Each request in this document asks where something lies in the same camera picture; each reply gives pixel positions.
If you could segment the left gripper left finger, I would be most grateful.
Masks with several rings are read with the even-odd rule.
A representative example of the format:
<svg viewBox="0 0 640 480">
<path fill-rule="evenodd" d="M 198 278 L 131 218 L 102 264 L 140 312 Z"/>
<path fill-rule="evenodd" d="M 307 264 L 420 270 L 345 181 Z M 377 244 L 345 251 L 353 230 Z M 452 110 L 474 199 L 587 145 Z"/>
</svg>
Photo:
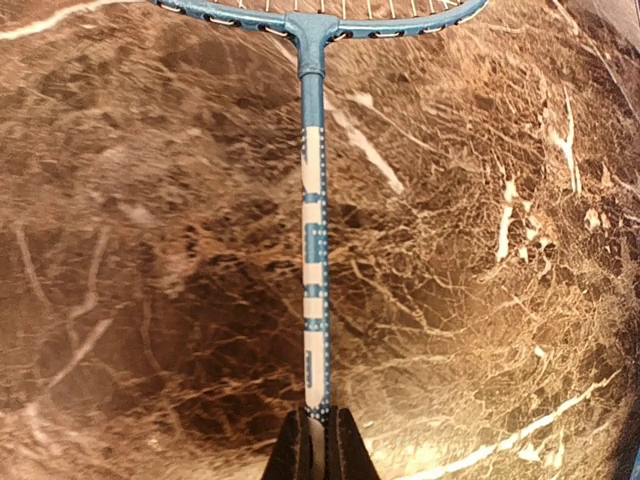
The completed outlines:
<svg viewBox="0 0 640 480">
<path fill-rule="evenodd" d="M 304 408 L 290 411 L 280 428 L 263 480 L 310 480 L 311 439 Z"/>
</svg>

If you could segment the blue badminton racket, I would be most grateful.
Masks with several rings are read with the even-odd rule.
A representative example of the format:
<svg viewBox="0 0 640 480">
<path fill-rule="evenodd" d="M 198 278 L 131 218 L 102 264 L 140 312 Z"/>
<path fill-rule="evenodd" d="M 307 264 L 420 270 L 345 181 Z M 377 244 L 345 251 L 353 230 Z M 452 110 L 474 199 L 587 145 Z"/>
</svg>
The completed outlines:
<svg viewBox="0 0 640 480">
<path fill-rule="evenodd" d="M 158 7 L 208 24 L 260 31 L 293 43 L 301 86 L 304 406 L 310 425 L 311 479 L 326 479 L 331 403 L 328 157 L 325 50 L 345 39 L 439 33 L 478 15 L 484 1 L 160 1 Z"/>
</svg>

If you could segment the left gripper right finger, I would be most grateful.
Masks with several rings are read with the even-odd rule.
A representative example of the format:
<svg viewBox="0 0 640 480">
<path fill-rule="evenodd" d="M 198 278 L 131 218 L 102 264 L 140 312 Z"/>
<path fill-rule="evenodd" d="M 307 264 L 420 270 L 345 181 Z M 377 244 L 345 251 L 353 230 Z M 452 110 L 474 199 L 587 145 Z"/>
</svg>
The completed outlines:
<svg viewBox="0 0 640 480">
<path fill-rule="evenodd" d="M 332 406 L 326 440 L 329 480 L 380 480 L 351 411 Z"/>
</svg>

